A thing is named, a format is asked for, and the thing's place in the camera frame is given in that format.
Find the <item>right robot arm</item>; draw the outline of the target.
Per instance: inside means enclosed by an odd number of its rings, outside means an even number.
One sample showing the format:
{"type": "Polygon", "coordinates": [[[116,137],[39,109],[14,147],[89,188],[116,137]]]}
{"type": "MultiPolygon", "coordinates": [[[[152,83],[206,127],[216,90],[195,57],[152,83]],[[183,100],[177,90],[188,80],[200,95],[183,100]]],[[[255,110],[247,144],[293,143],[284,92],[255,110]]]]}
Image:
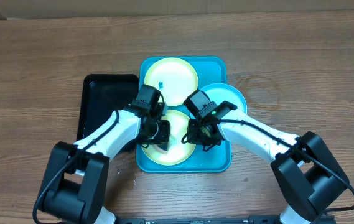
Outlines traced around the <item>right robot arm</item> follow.
{"type": "Polygon", "coordinates": [[[280,223],[312,223],[346,190],[350,181],[324,140],[313,132],[303,136],[278,131],[236,106],[202,109],[189,122],[182,143],[203,146],[221,141],[247,148],[270,164],[287,202],[280,223]]]}

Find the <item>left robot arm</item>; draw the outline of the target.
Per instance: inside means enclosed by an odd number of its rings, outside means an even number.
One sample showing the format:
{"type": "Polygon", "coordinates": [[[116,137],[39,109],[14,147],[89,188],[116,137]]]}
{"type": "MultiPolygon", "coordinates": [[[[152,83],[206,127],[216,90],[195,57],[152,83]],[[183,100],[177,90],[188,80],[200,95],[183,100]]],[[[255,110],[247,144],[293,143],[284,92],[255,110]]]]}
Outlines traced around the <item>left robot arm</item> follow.
{"type": "Polygon", "coordinates": [[[155,107],[127,105],[112,112],[89,136],[73,144],[58,142],[52,149],[35,201],[37,212],[61,223],[115,223],[116,215],[104,207],[111,160],[131,141],[167,148],[170,124],[163,120],[165,104],[155,107]]]}

